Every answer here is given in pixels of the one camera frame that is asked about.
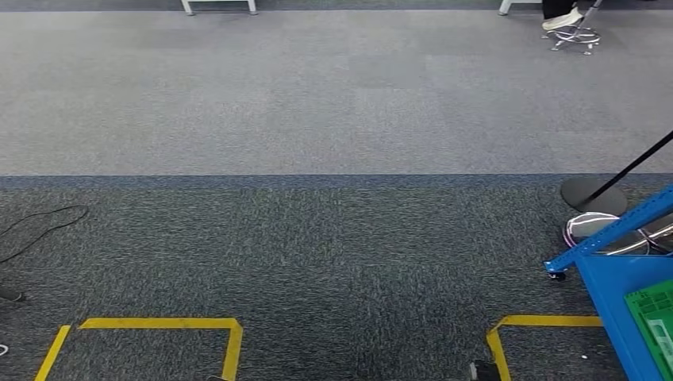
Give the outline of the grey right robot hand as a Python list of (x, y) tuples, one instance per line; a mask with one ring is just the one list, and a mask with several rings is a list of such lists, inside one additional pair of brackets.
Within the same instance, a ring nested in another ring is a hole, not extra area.
[(497, 364), (489, 361), (474, 360), (468, 368), (470, 381), (500, 381)]

